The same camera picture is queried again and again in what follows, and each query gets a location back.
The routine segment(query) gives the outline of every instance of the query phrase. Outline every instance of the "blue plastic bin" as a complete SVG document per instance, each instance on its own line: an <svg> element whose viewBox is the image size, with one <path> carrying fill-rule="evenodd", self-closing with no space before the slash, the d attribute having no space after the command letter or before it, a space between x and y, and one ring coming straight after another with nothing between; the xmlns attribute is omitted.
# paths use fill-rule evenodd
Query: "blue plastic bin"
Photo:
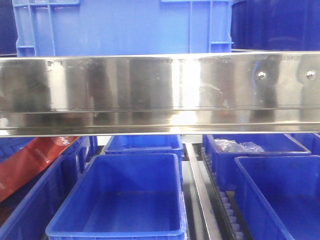
<svg viewBox="0 0 320 240"><path fill-rule="evenodd" d="M202 146L204 147L204 154L205 154L205 161L206 161L206 165L207 167L212 171L212 172L216 172L215 170L213 171L212 168L212 147L211 147L211 143L213 141L214 137L211 134L204 134L202 135Z"/></svg>
<svg viewBox="0 0 320 240"><path fill-rule="evenodd" d="M0 138L1 150L13 147L17 152L33 138ZM78 180L79 160L85 158L85 142L81 137L67 148L49 167L0 203L9 209L9 218L0 227L1 240L40 240L45 228Z"/></svg>
<svg viewBox="0 0 320 240"><path fill-rule="evenodd" d="M62 176L64 157L0 203L13 212L0 227L2 240L39 240L67 196Z"/></svg>
<svg viewBox="0 0 320 240"><path fill-rule="evenodd" d="M27 145L33 137L0 138L0 163Z"/></svg>
<svg viewBox="0 0 320 240"><path fill-rule="evenodd" d="M320 155L320 135L317 133L292 133L291 136L311 151L312 155Z"/></svg>
<svg viewBox="0 0 320 240"><path fill-rule="evenodd" d="M232 0L12 0L17 54L231 51Z"/></svg>
<svg viewBox="0 0 320 240"><path fill-rule="evenodd" d="M104 147L105 154L176 154L182 179L182 153L180 135L117 135Z"/></svg>
<svg viewBox="0 0 320 240"><path fill-rule="evenodd" d="M236 187L236 164L234 159L242 156L294 156L310 155L311 152L288 134L214 134L209 136L211 170L221 191L234 191ZM215 139L235 140L238 144L253 142L264 152L222 152Z"/></svg>
<svg viewBox="0 0 320 240"><path fill-rule="evenodd" d="M235 200L255 240L318 240L320 156L237 157Z"/></svg>
<svg viewBox="0 0 320 240"><path fill-rule="evenodd" d="M232 48L246 49L247 0L233 0L231 18Z"/></svg>
<svg viewBox="0 0 320 240"><path fill-rule="evenodd" d="M0 0L0 57L17 53L17 29L11 0Z"/></svg>
<svg viewBox="0 0 320 240"><path fill-rule="evenodd" d="M96 152L98 150L98 138L97 136L90 136L90 149L89 149L89 157L87 157L87 162L90 161L90 159L96 155Z"/></svg>
<svg viewBox="0 0 320 240"><path fill-rule="evenodd" d="M244 3L236 3L232 11L235 46L240 40L240 43L245 41L245 49L320 50L318 0L246 0L246 9ZM245 24L241 20L243 14L246 14Z"/></svg>
<svg viewBox="0 0 320 240"><path fill-rule="evenodd" d="M46 228L50 240L183 240L185 231L170 153L97 156Z"/></svg>

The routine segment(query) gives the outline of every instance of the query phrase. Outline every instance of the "red packaging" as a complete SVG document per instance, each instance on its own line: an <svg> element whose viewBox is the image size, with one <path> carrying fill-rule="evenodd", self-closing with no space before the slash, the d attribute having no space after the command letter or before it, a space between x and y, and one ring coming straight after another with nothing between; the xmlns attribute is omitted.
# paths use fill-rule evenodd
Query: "red packaging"
<svg viewBox="0 0 320 240"><path fill-rule="evenodd" d="M49 166L77 136L36 137L0 163L0 202Z"/></svg>

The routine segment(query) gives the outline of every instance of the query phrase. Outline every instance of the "screw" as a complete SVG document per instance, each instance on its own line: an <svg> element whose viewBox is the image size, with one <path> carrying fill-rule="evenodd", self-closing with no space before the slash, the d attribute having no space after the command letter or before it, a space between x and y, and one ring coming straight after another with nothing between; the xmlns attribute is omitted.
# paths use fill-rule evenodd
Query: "screw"
<svg viewBox="0 0 320 240"><path fill-rule="evenodd" d="M265 72L261 71L261 72L258 73L258 78L259 78L260 80L263 80L263 79L265 79L266 77L267 77L267 74L266 74Z"/></svg>
<svg viewBox="0 0 320 240"><path fill-rule="evenodd" d="M316 73L314 71L308 71L306 73L306 78L309 79L309 80L314 80L315 76L316 76Z"/></svg>

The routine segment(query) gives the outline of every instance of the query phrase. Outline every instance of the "metal beam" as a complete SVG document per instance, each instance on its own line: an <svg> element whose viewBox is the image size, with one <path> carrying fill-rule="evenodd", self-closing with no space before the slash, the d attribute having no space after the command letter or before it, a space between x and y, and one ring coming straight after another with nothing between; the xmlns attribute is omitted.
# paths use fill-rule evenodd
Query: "metal beam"
<svg viewBox="0 0 320 240"><path fill-rule="evenodd" d="M320 52L0 58L0 136L320 131Z"/></svg>

